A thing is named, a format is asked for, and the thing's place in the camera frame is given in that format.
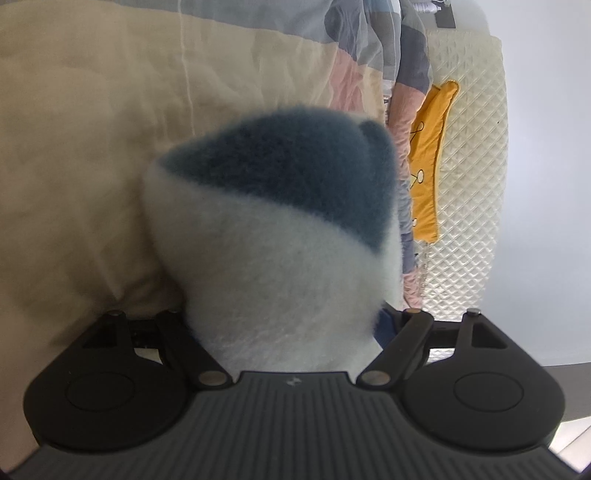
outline plush toy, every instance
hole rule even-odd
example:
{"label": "plush toy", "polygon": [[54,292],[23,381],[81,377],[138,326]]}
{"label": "plush toy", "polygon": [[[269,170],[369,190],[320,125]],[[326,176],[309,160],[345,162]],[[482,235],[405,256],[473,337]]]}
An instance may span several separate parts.
{"label": "plush toy", "polygon": [[156,161],[144,203],[186,318],[232,375],[359,373],[400,289],[394,150],[367,119],[298,108]]}

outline mattress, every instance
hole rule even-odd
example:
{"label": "mattress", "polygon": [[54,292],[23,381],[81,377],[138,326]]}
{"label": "mattress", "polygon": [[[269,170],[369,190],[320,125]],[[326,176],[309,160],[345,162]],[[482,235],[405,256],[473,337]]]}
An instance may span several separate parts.
{"label": "mattress", "polygon": [[423,308],[460,320],[478,306],[491,270],[505,188],[507,102],[501,41],[487,34],[428,31],[433,82],[460,84],[439,162],[440,239],[417,242]]}

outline metal pin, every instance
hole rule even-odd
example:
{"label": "metal pin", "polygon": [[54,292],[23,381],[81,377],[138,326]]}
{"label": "metal pin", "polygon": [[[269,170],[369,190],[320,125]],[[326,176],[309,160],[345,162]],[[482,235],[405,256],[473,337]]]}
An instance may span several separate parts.
{"label": "metal pin", "polygon": [[468,314],[469,317],[478,317],[482,313],[482,311],[480,309],[475,308],[475,307],[471,307],[466,310],[466,313]]}
{"label": "metal pin", "polygon": [[218,370],[207,370],[199,374],[199,381],[208,387],[219,387],[228,381],[228,376]]}
{"label": "metal pin", "polygon": [[390,383],[390,375],[381,370],[370,370],[361,375],[361,381],[372,387],[381,387]]}

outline blue fabric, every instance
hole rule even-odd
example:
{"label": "blue fabric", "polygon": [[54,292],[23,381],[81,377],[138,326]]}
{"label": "blue fabric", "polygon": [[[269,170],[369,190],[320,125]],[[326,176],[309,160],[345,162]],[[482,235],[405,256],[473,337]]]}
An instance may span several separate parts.
{"label": "blue fabric", "polygon": [[378,315],[378,323],[374,329],[374,338],[379,343],[380,347],[386,348],[394,337],[396,331],[394,330],[394,321],[388,312],[380,310]]}
{"label": "blue fabric", "polygon": [[376,122],[294,108],[192,140],[161,161],[186,180],[317,215],[378,253],[397,189],[394,158]]}

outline yellow pillow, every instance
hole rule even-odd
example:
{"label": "yellow pillow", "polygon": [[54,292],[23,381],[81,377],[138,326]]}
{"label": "yellow pillow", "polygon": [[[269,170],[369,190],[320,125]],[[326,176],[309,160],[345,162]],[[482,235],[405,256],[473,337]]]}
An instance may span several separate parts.
{"label": "yellow pillow", "polygon": [[447,115],[459,90],[460,86],[453,80],[440,87],[433,85],[411,130],[408,162],[411,173],[410,195],[413,198],[413,234],[415,239],[430,244],[439,238],[437,163],[441,157]]}

